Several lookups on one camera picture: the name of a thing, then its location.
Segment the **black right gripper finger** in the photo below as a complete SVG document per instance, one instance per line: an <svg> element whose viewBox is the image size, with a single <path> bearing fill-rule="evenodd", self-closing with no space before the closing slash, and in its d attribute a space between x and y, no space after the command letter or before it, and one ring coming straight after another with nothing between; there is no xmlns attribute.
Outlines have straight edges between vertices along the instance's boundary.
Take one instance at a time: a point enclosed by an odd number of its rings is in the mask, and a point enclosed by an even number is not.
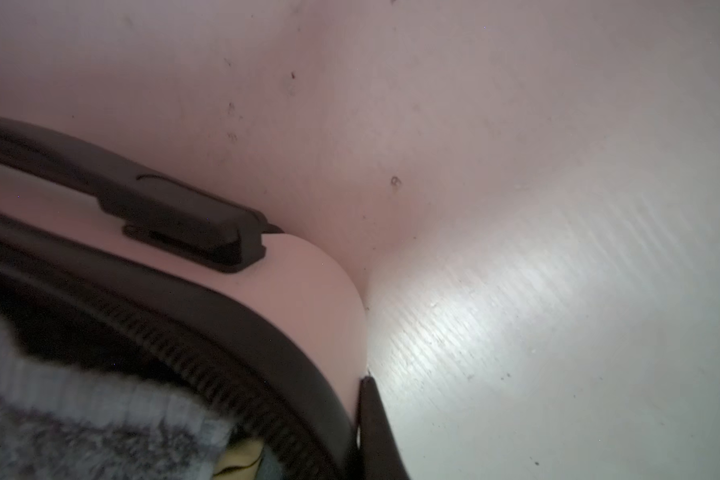
<svg viewBox="0 0 720 480"><path fill-rule="evenodd" d="M375 379L360 384L359 449L365 480L409 480Z"/></svg>

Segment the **khaki shorts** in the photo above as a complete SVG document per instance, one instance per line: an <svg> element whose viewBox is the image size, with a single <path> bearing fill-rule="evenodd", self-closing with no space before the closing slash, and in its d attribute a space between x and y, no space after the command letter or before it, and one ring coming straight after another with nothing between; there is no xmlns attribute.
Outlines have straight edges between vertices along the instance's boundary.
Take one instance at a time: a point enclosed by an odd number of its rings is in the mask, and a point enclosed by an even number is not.
<svg viewBox="0 0 720 480"><path fill-rule="evenodd" d="M214 467L216 480L255 480L263 458L264 442L245 438L228 446Z"/></svg>

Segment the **black suitcase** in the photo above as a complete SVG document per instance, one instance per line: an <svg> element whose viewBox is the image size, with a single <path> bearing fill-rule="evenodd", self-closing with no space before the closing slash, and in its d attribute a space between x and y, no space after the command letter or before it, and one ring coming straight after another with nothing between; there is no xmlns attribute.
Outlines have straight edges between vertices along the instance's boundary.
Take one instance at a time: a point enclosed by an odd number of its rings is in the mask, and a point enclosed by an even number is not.
<svg viewBox="0 0 720 480"><path fill-rule="evenodd" d="M254 209L0 118L0 313L40 360L194 394L222 454L264 442L256 479L364 479L359 294Z"/></svg>

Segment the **grey towel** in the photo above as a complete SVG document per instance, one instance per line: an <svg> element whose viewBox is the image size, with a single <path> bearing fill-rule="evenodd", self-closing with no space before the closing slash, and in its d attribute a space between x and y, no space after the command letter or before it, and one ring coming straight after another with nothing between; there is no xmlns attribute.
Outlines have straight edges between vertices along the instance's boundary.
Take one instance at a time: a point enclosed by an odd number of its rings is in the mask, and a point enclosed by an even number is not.
<svg viewBox="0 0 720 480"><path fill-rule="evenodd" d="M209 479L234 429L179 387L33 357L0 313L0 479Z"/></svg>

